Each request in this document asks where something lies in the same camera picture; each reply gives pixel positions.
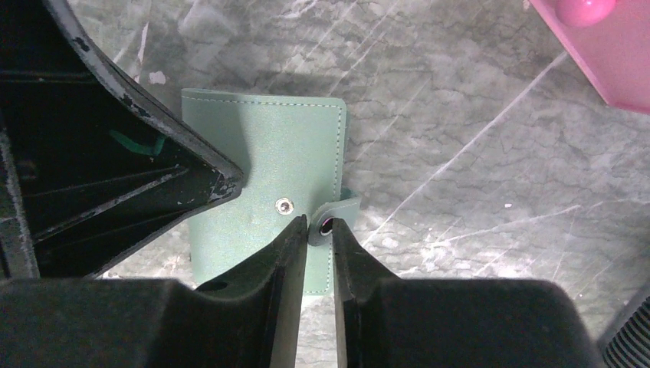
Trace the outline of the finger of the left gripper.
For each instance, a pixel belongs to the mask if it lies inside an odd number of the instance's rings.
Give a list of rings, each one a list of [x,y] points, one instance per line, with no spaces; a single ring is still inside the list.
[[[241,193],[66,1],[1,3],[1,276],[95,277]]]

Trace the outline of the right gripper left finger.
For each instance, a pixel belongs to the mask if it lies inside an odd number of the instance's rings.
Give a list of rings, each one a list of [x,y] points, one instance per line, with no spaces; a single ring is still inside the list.
[[[195,289],[175,279],[1,284],[3,367],[292,367],[307,220]]]

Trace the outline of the green card holder wallet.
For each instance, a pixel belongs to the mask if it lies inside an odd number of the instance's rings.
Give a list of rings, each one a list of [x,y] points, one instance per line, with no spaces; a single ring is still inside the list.
[[[233,268],[305,216],[306,295],[333,286],[331,220],[354,225],[361,199],[343,184],[346,104],[332,97],[182,91],[182,118],[243,172],[236,199],[188,220],[197,284]]]

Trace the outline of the pink plastic tray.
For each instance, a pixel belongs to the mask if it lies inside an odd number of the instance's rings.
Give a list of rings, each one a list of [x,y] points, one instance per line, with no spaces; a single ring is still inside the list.
[[[648,0],[531,0],[600,97],[649,113]]]

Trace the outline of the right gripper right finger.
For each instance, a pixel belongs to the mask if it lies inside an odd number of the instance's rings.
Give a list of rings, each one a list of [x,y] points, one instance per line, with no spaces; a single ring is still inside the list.
[[[549,281],[403,279],[331,222],[341,367],[601,367]]]

